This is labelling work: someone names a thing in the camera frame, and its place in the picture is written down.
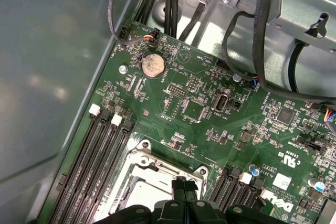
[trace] ram slot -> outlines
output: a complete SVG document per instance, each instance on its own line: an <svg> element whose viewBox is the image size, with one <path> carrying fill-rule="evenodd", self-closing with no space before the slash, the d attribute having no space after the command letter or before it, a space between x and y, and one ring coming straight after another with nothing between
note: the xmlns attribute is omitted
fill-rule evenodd
<svg viewBox="0 0 336 224"><path fill-rule="evenodd" d="M218 200L218 197L220 197L219 191L224 186L225 180L227 178L227 170L223 169L221 176L216 182L216 185L211 192L211 195L209 197L210 201L216 202Z"/></svg>
<svg viewBox="0 0 336 224"><path fill-rule="evenodd" d="M95 134L94 138L93 138L93 145L92 145L92 149L88 151L88 158L86 160L86 162L84 162L85 164L83 165L82 168L82 172L79 175L75 185L74 185L74 189L73 189L73 193L70 196L70 199L68 201L68 206L65 209L65 211L62 213L62 216L59 220L59 222L61 224L66 223L69 219L71 219L71 215L70 213L72 212L72 210L74 208L76 208L76 199L78 197L81 197L81 188L83 186L83 184L86 182L86 180L88 179L88 175L90 173L90 169L91 169L91 165L92 163L95 161L96 159L96 155L97 155L97 150L100 148L99 145L101 145L102 139L104 138L104 135L106 134L106 131L108 130L108 126L106 126L106 122L102 122L101 123L101 128L98 132L98 134Z"/></svg>
<svg viewBox="0 0 336 224"><path fill-rule="evenodd" d="M237 205L241 198L243 197L245 191L247 191L247 185L242 183L242 182L238 182L238 184L236 185L235 189L233 190L230 199L227 201L223 211L226 211L226 209L230 206L233 205Z"/></svg>
<svg viewBox="0 0 336 224"><path fill-rule="evenodd" d="M87 215L84 216L82 219L80 219L79 223L91 223L93 217L95 216L99 203L101 202L104 196L104 193L106 192L106 189L111 181L112 175L114 174L114 170L116 169L116 166L121 158L122 152L126 147L127 141L132 132L132 128L133 128L132 122L126 120L122 126L121 138L120 138L120 141L117 143L117 147L115 149L114 156L111 160L108 172L105 173L105 175L102 178L103 184L98 189L96 198L93 200L93 202L90 203L90 206L88 207Z"/></svg>
<svg viewBox="0 0 336 224"><path fill-rule="evenodd" d="M85 209L86 209L89 199L92 197L94 191L96 191L96 188L99 187L99 184L101 183L101 178L103 175L104 168L108 165L108 158L111 155L111 152L117 140L119 131L120 131L120 128L118 128L116 125L113 125L113 124L111 125L110 132L109 132L108 139L107 139L107 146L104 148L104 152L98 161L99 166L94 170L95 172L92 174L92 179L90 180L86 190L83 192L84 197L81 199L79 203L79 207L74 213L73 223L80 223L79 220L83 217L83 215L86 212Z"/></svg>
<svg viewBox="0 0 336 224"><path fill-rule="evenodd" d="M96 139L95 145L91 150L85 171L81 177L81 180L79 181L78 187L76 188L76 194L72 196L69 204L69 210L64 214L62 223L71 223L71 220L73 219L73 216L78 209L81 200L83 197L85 197L85 190L88 186L88 183L93 179L92 174L94 174L94 171L96 170L97 161L101 156L101 152L104 150L110 132L110 125L105 123L102 134Z"/></svg>
<svg viewBox="0 0 336 224"><path fill-rule="evenodd" d="M53 212L50 215L48 223L58 223L61 218L62 212L67 205L67 202L70 198L69 191L72 189L72 185L76 183L80 172L82 171L82 162L86 158L87 151L90 148L93 140L93 136L99 130L101 124L97 117L91 119L88 130L85 133L79 151L75 157L75 161L72 164L70 172L66 176L66 181L64 183L64 187L60 192L56 204L54 206Z"/></svg>
<svg viewBox="0 0 336 224"><path fill-rule="evenodd" d="M241 199L240 204L246 207L251 207L256 196L256 189L253 187L249 187L248 190L245 192L243 198Z"/></svg>
<svg viewBox="0 0 336 224"><path fill-rule="evenodd" d="M219 198L218 201L216 201L216 203L218 203L218 207L221 211L223 211L223 209L225 208L225 205L226 205L227 201L230 199L230 196L232 194L232 191L235 189L236 184L237 184L237 180L230 177L230 176L225 181L225 186L223 187L223 189L221 189L221 191L219 193L219 195L221 195L221 197Z"/></svg>

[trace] label sticker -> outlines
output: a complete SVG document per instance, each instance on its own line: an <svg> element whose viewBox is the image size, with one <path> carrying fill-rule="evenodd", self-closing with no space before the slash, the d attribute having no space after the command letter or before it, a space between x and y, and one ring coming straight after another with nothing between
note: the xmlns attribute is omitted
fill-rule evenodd
<svg viewBox="0 0 336 224"><path fill-rule="evenodd" d="M286 191L290 182L291 182L291 180L292 180L291 178L289 178L289 177L287 177L287 176L285 176L281 173L278 173L277 176L275 177L274 181L273 181L273 185Z"/></svg>

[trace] black ram slot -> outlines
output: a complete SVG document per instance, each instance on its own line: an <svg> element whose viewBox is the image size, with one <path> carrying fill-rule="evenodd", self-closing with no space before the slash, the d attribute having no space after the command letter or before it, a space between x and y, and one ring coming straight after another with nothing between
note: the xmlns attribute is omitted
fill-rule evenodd
<svg viewBox="0 0 336 224"><path fill-rule="evenodd" d="M213 191L211 192L211 195L209 197L210 201L216 202L218 197L220 197L219 191L223 187L226 178L227 178L227 170L223 169L220 178L216 182L216 185L215 185Z"/></svg>
<svg viewBox="0 0 336 224"><path fill-rule="evenodd" d="M90 180L86 190L84 191L84 197L81 199L78 209L75 212L73 223L79 223L79 220L85 214L85 206L89 198L91 198L95 188L97 187L100 178L102 177L102 173L106 165L108 165L107 161L111 155L113 146L117 140L119 129L116 125L111 125L111 131L108 135L107 146L104 148L104 152L101 155L100 160L98 161L99 166L94 170L95 172L92 174L92 179Z"/></svg>
<svg viewBox="0 0 336 224"><path fill-rule="evenodd" d="M219 198L216 203L218 203L218 207L221 211L223 211L227 201L230 199L231 193L236 187L237 180L232 177L228 177L226 181L226 186L220 191L221 198Z"/></svg>
<svg viewBox="0 0 336 224"><path fill-rule="evenodd" d="M246 195L244 195L243 205L246 207L252 207L253 202L256 200L258 194L260 194L260 192L257 193L257 190L255 188L250 187Z"/></svg>
<svg viewBox="0 0 336 224"><path fill-rule="evenodd" d="M97 197L93 201L93 204L89 207L88 215L84 217L84 219L80 219L80 223L91 223L93 217L95 216L95 213L97 211L97 208L99 206L99 203L101 202L104 193L107 189L108 184L110 183L110 180L112 178L112 175L114 173L114 170L119 162L119 159L122 155L122 152L124 148L126 147L127 141L129 139L129 136L131 134L131 130L133 128L132 122L126 120L123 124L123 127L121 129L121 139L118 143L118 146L115 150L115 155L111 161L111 165L109 167L108 172L105 175L105 178L103 179L103 185L99 188L99 191L97 193Z"/></svg>
<svg viewBox="0 0 336 224"><path fill-rule="evenodd" d="M238 182L234 191L232 192L230 199L227 201L224 207L224 211L226 211L226 209L230 206L237 205L241 201L245 191L247 191L247 185L242 182Z"/></svg>
<svg viewBox="0 0 336 224"><path fill-rule="evenodd" d="M75 185L75 193L71 195L69 200L68 209L62 215L61 223L71 221L72 214L74 210L77 209L79 199L82 197L82 191L85 189L85 185L91 179L90 173L93 171L94 164L97 160L100 150L104 147L106 142L106 136L109 133L109 125L103 123L103 127L99 132L99 135L96 137L92 150L90 152L88 161L85 164L85 168L77 180Z"/></svg>
<svg viewBox="0 0 336 224"><path fill-rule="evenodd" d="M87 175L90 171L88 167L94 162L96 158L96 152L100 148L99 144L101 144L101 141L103 139L102 136L105 135L108 127L106 126L106 122L102 123L102 127L100 128L98 134L94 135L93 137L93 151L90 152L88 160L85 164L83 164L83 169L81 174L79 175L75 185L74 185L74 192L70 196L70 200L67 203L67 207L65 211L63 211L61 219L59 220L60 223L65 223L67 220L69 220L71 210L73 209L74 203L77 199L77 197L80 195L81 191L81 185L86 181Z"/></svg>
<svg viewBox="0 0 336 224"><path fill-rule="evenodd" d="M80 145L79 151L75 157L75 161L73 162L71 166L70 172L66 176L66 181L64 183L63 189L58 195L56 204L54 206L54 209L48 221L49 223L55 223L57 216L59 215L60 211L62 211L62 208L65 206L65 204L67 203L65 202L67 190L70 188L70 185L76 179L78 167L80 166L81 161L85 157L86 150L89 148L91 144L92 136L96 132L98 126L99 126L99 120L97 120L97 117L92 117L89 128L85 133L85 136Z"/></svg>

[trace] metal panel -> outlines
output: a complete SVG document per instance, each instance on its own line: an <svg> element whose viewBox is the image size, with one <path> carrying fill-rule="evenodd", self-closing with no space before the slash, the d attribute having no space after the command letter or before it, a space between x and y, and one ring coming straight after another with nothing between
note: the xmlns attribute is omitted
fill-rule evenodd
<svg viewBox="0 0 336 224"><path fill-rule="evenodd" d="M164 21L164 1L157 0L150 26L162 27ZM274 6L279 7L279 0ZM179 0L182 17L177 35L189 23L198 0ZM238 10L253 13L255 0L240 0L231 8L224 0L210 0L200 21L192 30L186 42L214 56L221 57L221 43L231 18ZM252 61L253 20L240 18L230 39L228 49L233 62L241 69L254 72ZM289 88L287 64L294 49L294 37L273 25L268 25L265 43L265 72L267 80ZM336 57L334 54L309 46L303 50L297 64L297 85L302 93L336 96Z"/></svg>
<svg viewBox="0 0 336 224"><path fill-rule="evenodd" d="M40 211L112 43L107 1L0 0L0 223Z"/></svg>
<svg viewBox="0 0 336 224"><path fill-rule="evenodd" d="M316 39L305 34L322 13L327 13L327 34ZM272 25L295 38L325 51L336 53L336 0L278 0L272 7Z"/></svg>

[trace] yellow wire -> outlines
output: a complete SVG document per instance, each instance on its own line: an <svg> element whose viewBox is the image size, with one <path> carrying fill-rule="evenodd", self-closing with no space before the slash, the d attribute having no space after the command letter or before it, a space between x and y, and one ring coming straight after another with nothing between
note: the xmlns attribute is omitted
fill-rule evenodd
<svg viewBox="0 0 336 224"><path fill-rule="evenodd" d="M327 108L327 112L326 112L326 114L325 114L325 116L324 116L324 121L326 122L327 121L327 115L329 114L329 108Z"/></svg>

